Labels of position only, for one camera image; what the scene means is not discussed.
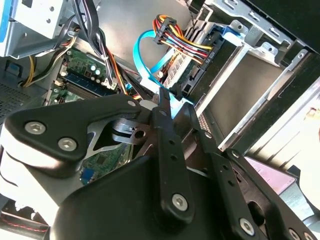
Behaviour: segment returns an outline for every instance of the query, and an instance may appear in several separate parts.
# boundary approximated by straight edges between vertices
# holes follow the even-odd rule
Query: black plastic arm
[[[132,97],[117,94],[19,111],[5,120],[4,127],[19,143],[31,149],[18,161],[63,178],[73,175],[86,156],[89,142],[93,140],[89,138],[89,133],[101,132],[108,123],[117,119],[134,119],[140,112],[140,104]],[[30,122],[43,124],[45,131],[42,134],[29,133],[25,126]],[[58,143],[63,138],[74,140],[76,149],[61,149]],[[35,159],[30,156],[34,151],[51,157],[50,163],[43,161],[41,166],[35,164]]]

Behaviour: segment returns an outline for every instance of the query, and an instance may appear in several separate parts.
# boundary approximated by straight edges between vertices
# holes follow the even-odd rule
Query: green circuit board
[[[68,86],[61,87],[53,84],[51,86],[51,91],[49,92],[50,96],[47,96],[47,106],[84,99],[68,91]],[[102,151],[85,159],[80,168],[81,171],[79,172],[79,178],[82,183],[86,185],[126,164],[130,160],[131,149],[132,146],[130,144],[121,143],[120,146],[114,150]],[[81,174],[85,169],[89,169],[91,172],[94,172],[94,175],[90,179],[81,178]]]
[[[57,105],[63,103],[74,102],[78,100],[83,100],[82,97],[69,92],[66,89],[60,89],[59,87],[52,87],[52,93],[48,100],[48,105]]]
[[[82,167],[93,169],[95,178],[100,178],[112,170],[121,167],[129,159],[131,146],[125,143],[114,150],[102,151],[83,162]]]
[[[103,64],[91,59],[85,53],[74,48],[71,48],[68,51],[68,55],[66,57],[68,61],[68,70],[72,70],[88,79],[94,78],[95,81],[99,80],[101,83],[105,81],[107,73],[106,67]],[[116,87],[117,83],[114,82],[111,89],[114,90]]]

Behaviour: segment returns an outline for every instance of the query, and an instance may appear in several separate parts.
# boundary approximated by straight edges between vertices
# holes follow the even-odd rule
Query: orange wire
[[[114,58],[114,56],[111,54],[111,52],[109,51],[109,49],[107,49],[108,51],[108,55],[110,57],[111,63],[113,65],[113,68],[115,69],[115,75],[116,75],[116,79],[118,80],[119,85],[122,88],[122,91],[124,92],[125,95],[128,95],[127,91],[126,91],[126,87],[123,84],[123,80],[121,78],[121,75],[119,73],[118,67],[117,67],[117,63],[116,60]]]
[[[161,43],[166,44],[166,45],[170,46],[171,48],[174,48],[175,50],[177,50],[179,53],[181,53],[181,54],[183,54],[183,55],[187,55],[187,56],[190,57],[192,60],[196,61],[198,64],[202,64],[201,61],[199,61],[198,59],[194,58],[193,56],[190,56],[190,55],[187,54],[187,53],[184,53],[183,51],[181,51],[180,49],[178,49],[178,48],[175,47],[174,45],[172,45],[172,44],[170,44],[170,43],[168,43],[168,42],[166,42],[166,41],[163,41],[163,40],[161,40]]]

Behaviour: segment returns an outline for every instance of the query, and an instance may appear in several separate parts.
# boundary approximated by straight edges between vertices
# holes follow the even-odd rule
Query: cable bundle
[[[155,34],[158,34],[159,31],[163,30],[163,24],[167,18],[170,17],[167,15],[156,16],[156,19],[152,22]],[[199,64],[203,63],[212,49],[211,46],[205,46],[189,41],[184,37],[181,28],[177,24],[172,23],[168,24],[165,28],[159,42],[174,48],[181,54],[189,56]]]
[[[82,13],[80,12],[78,0],[72,0],[72,6],[76,19],[85,35],[85,38],[90,43],[95,53],[104,61],[109,84],[112,85],[113,83],[112,72],[114,72],[121,91],[127,95],[128,93],[126,91],[125,82],[121,71],[119,70],[114,55],[106,46],[106,37],[104,32],[99,28],[99,19],[95,4],[92,0],[80,0],[80,2],[84,7],[84,15],[87,27],[83,20]]]

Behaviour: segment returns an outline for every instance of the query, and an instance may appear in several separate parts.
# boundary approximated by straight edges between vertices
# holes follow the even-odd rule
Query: black clamp
[[[164,37],[165,31],[169,27],[169,25],[175,26],[177,24],[177,20],[173,19],[172,17],[166,17],[159,29],[159,31],[156,33],[156,36],[154,38],[154,41],[157,44],[162,44],[161,40]]]

